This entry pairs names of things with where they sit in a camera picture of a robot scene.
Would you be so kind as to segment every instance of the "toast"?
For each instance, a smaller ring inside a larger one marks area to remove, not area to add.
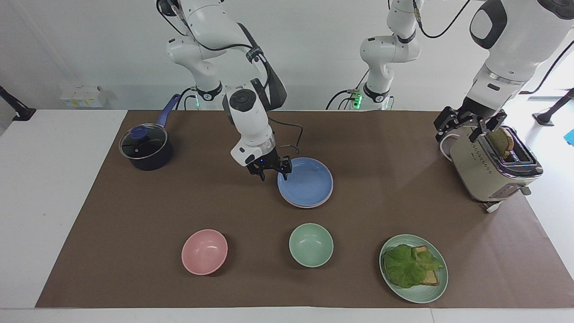
[[[418,247],[414,247],[414,251],[416,253],[428,251],[428,250],[429,249],[426,247],[426,245],[420,245]],[[421,285],[425,285],[425,286],[438,286],[439,285],[439,279],[436,277],[436,273],[434,270],[427,270],[426,271],[425,279],[422,280]]]
[[[514,139],[508,130],[503,127],[498,128],[495,132],[487,134],[492,147],[497,151],[502,159],[510,156],[510,152],[514,149]]]

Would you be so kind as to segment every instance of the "green bowl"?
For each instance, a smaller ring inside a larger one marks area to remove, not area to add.
[[[327,229],[314,223],[298,226],[289,238],[289,251],[299,264],[315,268],[333,255],[333,238]]]
[[[435,271],[436,277],[439,280],[438,286],[419,285],[419,286],[413,286],[409,289],[404,289],[402,287],[393,284],[389,280],[389,277],[387,276],[387,273],[385,271],[384,255],[387,250],[393,249],[400,244],[406,244],[411,247],[417,247],[419,245],[426,245],[428,247],[429,252],[435,258],[437,258],[444,266],[444,268]],[[414,236],[412,234],[401,234],[399,236],[394,236],[390,238],[387,242],[385,242],[383,248],[381,249],[381,254],[379,255],[379,266],[381,268],[381,273],[387,285],[389,285],[389,287],[393,290],[393,292],[395,292],[395,294],[399,295],[400,297],[406,299],[409,302],[419,304],[434,302],[439,297],[441,297],[444,294],[444,291],[447,289],[448,269],[446,262],[444,262],[443,256],[440,254],[437,248],[435,248],[435,246],[432,245],[430,242],[424,240],[423,238]]]

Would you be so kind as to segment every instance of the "stacked plates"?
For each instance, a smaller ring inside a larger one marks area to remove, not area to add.
[[[325,203],[333,193],[333,176],[318,160],[300,157],[292,161],[293,171],[287,180],[277,176],[281,196],[292,205],[310,209]]]

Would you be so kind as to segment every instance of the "black pot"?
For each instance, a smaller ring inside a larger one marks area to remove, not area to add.
[[[165,106],[157,123],[133,127],[119,141],[119,151],[133,166],[143,171],[153,171],[166,165],[173,155],[165,123],[173,107],[179,102],[176,94]]]

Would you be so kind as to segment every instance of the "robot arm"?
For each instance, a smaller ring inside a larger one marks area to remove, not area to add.
[[[416,2],[422,7],[422,0]],[[387,26],[394,33],[392,36],[367,38],[360,47],[361,58],[369,65],[369,78],[359,86],[361,109],[380,110],[389,96],[394,73],[387,64],[416,60],[421,52],[412,1],[393,0]]]
[[[243,25],[226,15],[217,0],[158,0],[158,6],[163,11],[169,8],[171,12],[166,16],[178,16],[188,31],[190,37],[169,41],[167,51],[176,64],[193,74],[200,106],[223,107],[241,134],[231,156],[262,180],[263,171],[268,169],[282,173],[286,179],[291,172],[290,158],[279,157],[266,114],[283,105],[286,91],[261,47]],[[228,49],[242,51],[259,77],[240,86],[224,87],[215,66],[205,60],[221,56]]]
[[[476,127],[472,142],[498,129],[502,106],[558,48],[574,22],[573,0],[488,0],[472,19],[473,40],[490,55],[458,110],[446,107],[435,120],[440,141],[461,126]]]

